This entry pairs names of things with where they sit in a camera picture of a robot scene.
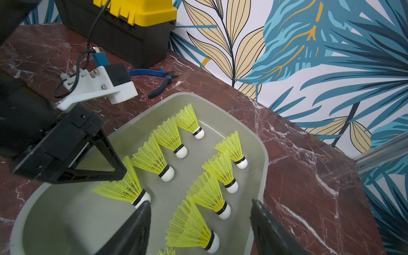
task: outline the blue connector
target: blue connector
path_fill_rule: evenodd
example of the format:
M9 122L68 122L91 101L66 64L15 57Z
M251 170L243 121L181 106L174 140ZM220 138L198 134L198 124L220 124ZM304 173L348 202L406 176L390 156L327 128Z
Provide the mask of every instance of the blue connector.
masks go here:
M109 65L109 61L106 58L106 54L103 52L100 52L97 47L94 47L96 53L92 55L93 60L95 61L96 66L106 66Z

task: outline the black cable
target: black cable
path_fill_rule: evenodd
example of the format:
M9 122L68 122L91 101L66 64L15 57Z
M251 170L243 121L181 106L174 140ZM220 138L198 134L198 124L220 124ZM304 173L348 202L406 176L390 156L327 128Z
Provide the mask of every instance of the black cable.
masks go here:
M57 92L59 91L59 89L61 88L62 84L64 83L65 80L62 80L58 85L57 88L54 91L54 97L57 99L61 99L64 98L66 96L68 96L69 94L72 93L72 91L74 91L74 89L76 88L76 86L78 85L78 81L79 81L79 73L80 73L80 62L81 59L83 57L83 55L86 54L86 61L85 61L85 65L82 69L86 69L88 67L89 64L89 58L90 58L90 54L95 53L96 51L94 49L90 49L91 46L91 36L93 33L93 29L96 25L96 23L98 22L100 16L102 15L102 13L106 10L106 8L108 7L109 3L111 2L111 0L107 0L105 5L102 7L101 11L98 13L98 16L96 16L96 19L93 21L91 29L89 30L89 34L88 34L88 41L86 43L86 49L84 51L81 51L78 54L77 57L77 62L76 62L76 70L75 70L75 81L72 85L72 87L64 94L62 95L57 95Z
M91 46L91 36L92 36L92 33L93 33L93 28L95 27L95 25L98 22L98 20L99 20L100 16L102 15L102 13L104 13L106 8L108 8L108 5L109 5L110 2L111 2L111 0L106 1L105 5L102 7L102 10L98 13L98 16L96 16L96 19L93 21L91 29L89 30L88 41L86 43L86 49L89 49L90 46ZM86 56L85 65L84 65L84 67L82 69L86 69L88 67L89 58L90 58L89 55L90 54L88 53L87 56Z

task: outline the red marble surface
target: red marble surface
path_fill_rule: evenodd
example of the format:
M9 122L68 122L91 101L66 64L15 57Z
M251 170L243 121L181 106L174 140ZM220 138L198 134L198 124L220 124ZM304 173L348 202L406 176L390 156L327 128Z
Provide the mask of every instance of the red marble surface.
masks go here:
M0 68L55 102L52 93L59 74L71 72L85 44L84 37L62 24L22 26L0 47ZM111 64L122 62L110 53L107 58ZM115 105L107 98L85 103L106 119L107 134L173 93L200 95L240 120L264 142L269 154L264 203L310 254L385 254L350 158L173 52L151 68L175 70L180 76L153 100L147 93L162 79L138 76L132 80L139 96ZM40 183L11 175L3 158L0 180L0 254L8 254L14 220Z

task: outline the blue-handled pliers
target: blue-handled pliers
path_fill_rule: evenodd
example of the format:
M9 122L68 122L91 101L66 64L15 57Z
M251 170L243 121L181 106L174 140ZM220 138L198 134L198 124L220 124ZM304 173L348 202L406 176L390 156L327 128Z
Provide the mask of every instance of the blue-handled pliers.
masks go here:
M149 99L155 98L160 95L167 87L167 85L171 84L173 79L178 77L178 75L174 75L175 71L166 72L165 70L153 70L153 69L132 69L129 70L129 76L134 75L151 75L157 77L165 77L163 83L155 90L150 91L147 94Z

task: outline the yellow shuttlecock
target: yellow shuttlecock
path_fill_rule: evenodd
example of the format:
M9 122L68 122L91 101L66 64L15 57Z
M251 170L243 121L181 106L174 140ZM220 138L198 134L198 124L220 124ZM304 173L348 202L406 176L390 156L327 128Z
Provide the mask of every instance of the yellow shuttlecock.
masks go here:
M174 169L166 163L162 150L154 137L149 137L148 142L144 142L143 147L130 159L132 165L143 170L155 173L165 182L174 177Z
M238 182L232 174L232 165L229 150L219 152L210 160L202 165L207 171L213 171L217 179L224 184L229 193L235 193L238 190Z
M187 148L181 143L175 118L164 121L153 131L153 135L158 144L172 150L178 158L186 157Z
M171 247L202 247L209 253L214 253L220 246L218 235L207 227L189 196L177 207L166 232L166 245Z
M173 247L166 248L164 251L159 251L157 255L176 255L176 251L173 249Z
M187 193L193 202L214 210L221 219L228 219L231 215L231 207L222 197L220 185L212 169L200 175Z
M193 106L188 104L176 115L176 123L180 128L190 132L197 139L204 137L204 130L198 125Z
M248 166L248 161L242 154L241 141L239 140L238 131L230 134L215 146L219 152L229 150L230 158L234 161L239 169L244 169Z
M104 197L132 203L137 209L144 201L151 200L149 193L140 187L139 179L135 173L129 156L123 160L127 172L120 181L105 181L96 186L92 192Z

